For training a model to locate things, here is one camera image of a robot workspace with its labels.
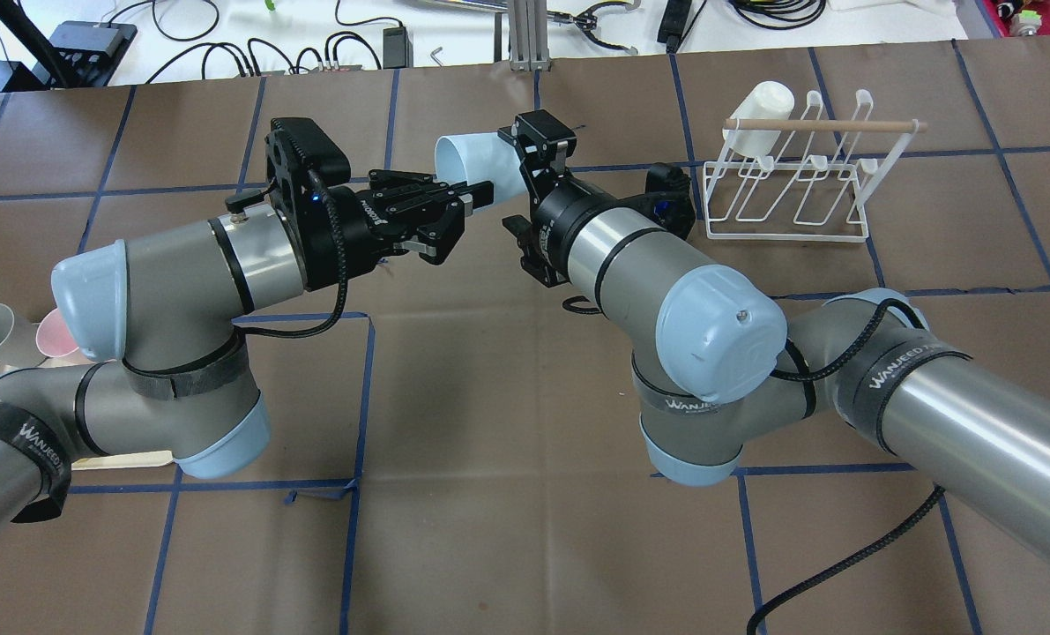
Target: pink cup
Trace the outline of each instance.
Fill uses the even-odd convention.
[[[46,317],[43,317],[42,321],[38,323],[35,343],[42,355],[46,355],[60,366],[92,364],[90,359],[82,355],[82,351],[78,348],[78,342],[69,334],[69,329],[66,329],[62,311],[58,309],[46,314]]]

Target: gray cup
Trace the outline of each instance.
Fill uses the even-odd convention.
[[[46,359],[35,345],[38,326],[25,320],[12,306],[0,304],[0,364],[27,368]]]

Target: black pole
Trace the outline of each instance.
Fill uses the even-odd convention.
[[[0,0],[0,21],[24,47],[27,47],[38,63],[47,69],[58,86],[75,88],[81,84],[81,77],[76,69],[58,54],[50,41],[42,35],[18,4],[12,0]]]

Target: white floor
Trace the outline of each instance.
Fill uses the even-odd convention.
[[[126,7],[134,0],[24,0],[25,10],[42,31],[49,36],[56,25],[65,20],[100,20],[112,13],[113,5]],[[291,58],[302,47],[322,47],[324,37],[344,27],[333,18],[333,1],[276,0],[276,10],[268,12],[262,0],[215,0],[223,12],[217,28],[200,41],[233,41],[245,47],[248,37],[273,41]],[[747,24],[735,15],[724,0],[710,0],[697,21],[682,52],[726,51],[726,49],[823,47],[823,45],[868,44],[880,41],[937,41],[967,39],[960,18],[950,10],[938,15],[908,3],[891,3],[876,7],[835,10],[834,5],[880,3],[890,0],[831,0],[830,7],[815,24],[791,31],[773,31]],[[950,3],[951,0],[909,0],[921,3]],[[972,0],[961,0],[970,3]],[[549,0],[549,10],[576,14],[594,0]],[[694,1],[693,12],[699,5]],[[643,0],[633,12],[603,8],[598,16],[597,35],[606,41],[633,45],[640,54],[665,52],[654,41],[666,0]],[[200,0],[162,0],[158,5],[162,24],[175,36],[193,36],[211,23],[214,15]],[[416,0],[343,0],[340,19],[356,21],[379,15],[399,17],[406,23],[415,44],[415,65],[434,65],[429,52],[442,47],[437,57],[443,64],[483,64],[492,61],[492,14],[482,14]],[[113,84],[140,84],[175,52],[193,43],[169,41],[152,24],[147,6],[135,8],[119,18],[119,23],[138,25],[141,33],[125,57]],[[360,33],[379,48],[384,25],[360,25]],[[30,65],[34,58],[0,25],[0,33],[13,60]],[[508,28],[505,29],[508,40]],[[594,47],[572,25],[550,25],[548,45],[553,59],[625,56]],[[348,41],[340,45],[342,64],[364,64],[372,67],[371,57],[360,45]],[[277,54],[255,45],[255,55],[264,69],[284,69],[286,62]],[[171,65],[158,81],[198,80],[203,52],[191,52]],[[212,54],[207,65],[209,77],[237,75],[234,62],[226,52]]]

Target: white wire rack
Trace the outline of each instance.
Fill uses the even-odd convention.
[[[927,125],[916,120],[870,121],[874,97],[859,89],[855,98],[855,113],[844,121],[822,119],[822,94],[817,90],[806,92],[806,106],[798,120],[727,120],[721,153],[701,170],[707,236],[714,240],[866,240],[868,197],[915,133]],[[735,152],[737,135],[748,130],[777,131],[773,148],[778,147],[778,152],[760,157]],[[866,132],[899,137],[881,162],[856,157],[858,142]],[[831,133],[838,147],[833,153],[819,153],[823,144],[830,145]]]

